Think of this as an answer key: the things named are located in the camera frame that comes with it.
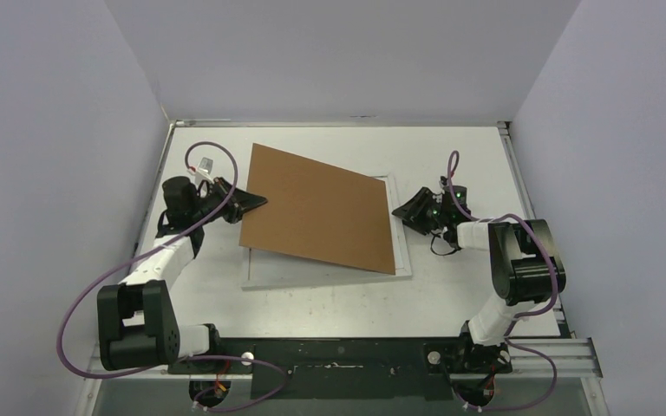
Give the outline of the white picture frame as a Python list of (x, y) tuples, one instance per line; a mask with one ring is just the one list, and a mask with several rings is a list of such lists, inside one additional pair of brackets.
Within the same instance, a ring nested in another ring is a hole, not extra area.
[[(343, 186), (346, 177), (354, 181), (349, 188)], [(266, 197), (268, 203), (244, 217), (239, 239), (245, 248), (240, 273), (243, 290), (384, 283), (407, 280), (413, 275), (405, 230), (402, 221), (394, 216), (388, 218), (395, 262), (393, 273), (319, 261), (310, 258), (308, 250), (300, 257), (279, 253), (278, 244), (273, 244), (272, 250), (262, 250), (273, 231), (291, 237), (291, 247), (295, 249), (300, 248), (302, 237), (310, 237), (317, 231), (323, 234), (313, 245), (321, 247), (336, 224), (356, 226), (355, 231), (345, 232), (344, 242), (360, 237), (368, 229), (363, 220), (371, 217), (370, 210), (366, 209), (363, 215), (355, 214), (357, 204), (348, 198), (380, 189), (362, 175), (353, 172), (345, 175), (328, 167), (314, 178), (301, 169), (284, 168), (266, 179), (250, 177), (248, 187), (250, 192)]]

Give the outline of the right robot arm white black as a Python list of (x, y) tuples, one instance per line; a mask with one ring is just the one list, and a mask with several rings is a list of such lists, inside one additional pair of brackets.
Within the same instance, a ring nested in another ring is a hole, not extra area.
[(565, 268), (546, 221), (475, 219), (465, 186), (442, 184), (441, 189), (435, 193), (421, 188), (395, 208), (393, 216), (409, 229), (446, 243), (449, 255), (485, 251), (493, 285), (479, 313), (461, 327), (452, 355), (442, 362), (455, 373), (508, 369), (507, 336), (532, 308), (557, 300), (565, 289)]

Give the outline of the white brown backing board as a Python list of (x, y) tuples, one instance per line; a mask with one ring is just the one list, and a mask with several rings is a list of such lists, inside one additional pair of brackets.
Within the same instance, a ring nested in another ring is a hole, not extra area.
[(267, 201), (243, 216), (241, 246), (395, 273), (384, 181), (255, 144), (246, 190)]

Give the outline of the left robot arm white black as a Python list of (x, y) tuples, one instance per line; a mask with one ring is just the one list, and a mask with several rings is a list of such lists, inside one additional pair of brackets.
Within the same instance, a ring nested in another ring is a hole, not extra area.
[(204, 225), (221, 218), (229, 224), (267, 203), (227, 180), (195, 185), (176, 176), (162, 186), (166, 209), (160, 214), (152, 253), (117, 284), (96, 297), (101, 364), (109, 371), (171, 365), (190, 358), (202, 373), (224, 361), (219, 332), (211, 323), (179, 325), (170, 289), (199, 254)]

